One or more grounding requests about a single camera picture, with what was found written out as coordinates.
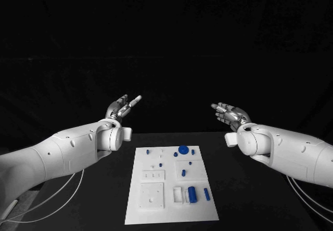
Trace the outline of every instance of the small blue part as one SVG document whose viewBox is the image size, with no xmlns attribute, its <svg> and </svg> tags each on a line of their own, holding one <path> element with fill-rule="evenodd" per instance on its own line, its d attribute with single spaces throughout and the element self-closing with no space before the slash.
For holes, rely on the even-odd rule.
<svg viewBox="0 0 333 231">
<path fill-rule="evenodd" d="M 196 189 L 194 186 L 189 187 L 189 202 L 191 203 L 196 203 L 198 199 L 196 199 Z"/>
<path fill-rule="evenodd" d="M 188 146 L 185 146 L 185 145 L 179 146 L 179 153 L 183 154 L 183 155 L 189 153 Z"/>
<path fill-rule="evenodd" d="M 206 195 L 206 200 L 211 201 L 209 194 L 208 194 L 208 189 L 205 188 L 204 191 L 205 191 L 205 195 Z"/>
</svg>

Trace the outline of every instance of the dark background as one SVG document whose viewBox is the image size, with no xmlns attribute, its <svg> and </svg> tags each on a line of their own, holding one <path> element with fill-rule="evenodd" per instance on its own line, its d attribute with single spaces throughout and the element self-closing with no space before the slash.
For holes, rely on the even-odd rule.
<svg viewBox="0 0 333 231">
<path fill-rule="evenodd" d="M 222 102 L 253 122 L 333 143 L 329 0 L 34 1 L 2 11 L 10 151 L 97 122 L 124 94 L 143 96 L 123 121 L 133 133 L 231 131 L 211 108 Z M 330 189 L 305 187 L 333 205 Z"/>
</svg>

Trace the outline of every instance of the robotic hand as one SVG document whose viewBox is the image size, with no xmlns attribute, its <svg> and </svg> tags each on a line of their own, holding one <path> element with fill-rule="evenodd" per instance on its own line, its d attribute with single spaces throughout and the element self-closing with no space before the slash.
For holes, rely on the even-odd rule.
<svg viewBox="0 0 333 231">
<path fill-rule="evenodd" d="M 114 101 L 103 120 L 58 132 L 32 147 L 0 156 L 0 216 L 10 203 L 49 179 L 83 171 L 117 151 L 132 140 L 132 128 L 121 121 L 139 96 L 127 103 L 127 95 Z"/>
<path fill-rule="evenodd" d="M 319 138 L 251 122 L 247 112 L 224 103 L 212 104 L 218 120 L 231 126 L 228 147 L 292 178 L 333 187 L 333 146 Z"/>
</svg>

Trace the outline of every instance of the black table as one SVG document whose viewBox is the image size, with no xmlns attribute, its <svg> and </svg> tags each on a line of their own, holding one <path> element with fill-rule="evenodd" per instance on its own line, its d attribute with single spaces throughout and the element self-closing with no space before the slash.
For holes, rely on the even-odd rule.
<svg viewBox="0 0 333 231">
<path fill-rule="evenodd" d="M 228 148 L 227 132 L 133 134 L 120 150 L 85 169 L 78 192 L 67 206 L 46 219 L 21 224 L 18 231 L 70 230 L 319 230 L 283 175 Z M 198 145 L 202 151 L 219 221 L 124 225 L 130 180 L 137 147 Z M 45 182 L 32 207 L 58 191 L 71 176 Z M 78 173 L 61 193 L 23 221 L 51 214 L 77 189 Z"/>
</svg>

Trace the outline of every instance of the black curtain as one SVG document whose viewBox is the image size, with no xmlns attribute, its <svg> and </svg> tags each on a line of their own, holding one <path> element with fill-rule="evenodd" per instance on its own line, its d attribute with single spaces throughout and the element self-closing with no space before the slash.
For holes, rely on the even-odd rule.
<svg viewBox="0 0 333 231">
<path fill-rule="evenodd" d="M 3 3 L 0 146 L 97 122 L 124 94 L 134 133 L 231 131 L 212 103 L 333 144 L 333 3 Z"/>
</svg>

